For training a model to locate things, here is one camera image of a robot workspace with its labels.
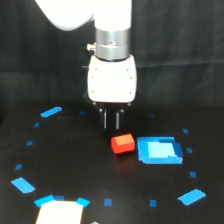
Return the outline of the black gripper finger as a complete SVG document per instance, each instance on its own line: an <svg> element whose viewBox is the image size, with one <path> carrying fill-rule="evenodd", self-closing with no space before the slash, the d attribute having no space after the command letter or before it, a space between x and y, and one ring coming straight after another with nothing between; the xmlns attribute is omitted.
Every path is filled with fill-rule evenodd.
<svg viewBox="0 0 224 224"><path fill-rule="evenodd" d="M103 126L104 129L106 129L107 128L107 109L100 108L99 116L100 116L100 124Z"/></svg>
<svg viewBox="0 0 224 224"><path fill-rule="evenodd" d="M119 108L116 113L115 113L115 126L116 129L120 129L123 124L123 119L124 119L124 109Z"/></svg>

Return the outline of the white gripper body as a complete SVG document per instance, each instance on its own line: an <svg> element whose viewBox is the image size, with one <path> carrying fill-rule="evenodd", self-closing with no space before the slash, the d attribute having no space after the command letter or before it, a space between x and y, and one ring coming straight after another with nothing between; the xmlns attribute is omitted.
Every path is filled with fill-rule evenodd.
<svg viewBox="0 0 224 224"><path fill-rule="evenodd" d="M136 95L136 64L126 60L107 62L92 56L87 75L88 96L97 103L131 103Z"/></svg>

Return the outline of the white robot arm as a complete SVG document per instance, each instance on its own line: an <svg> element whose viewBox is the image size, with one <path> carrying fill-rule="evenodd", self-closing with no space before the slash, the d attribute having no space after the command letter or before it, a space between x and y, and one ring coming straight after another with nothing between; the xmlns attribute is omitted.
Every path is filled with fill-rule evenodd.
<svg viewBox="0 0 224 224"><path fill-rule="evenodd" d="M94 23L95 42L87 74L87 94L107 122L108 104L118 106L115 124L121 125L124 106L135 99L137 71L130 54L132 0L35 0L58 29L72 31Z"/></svg>

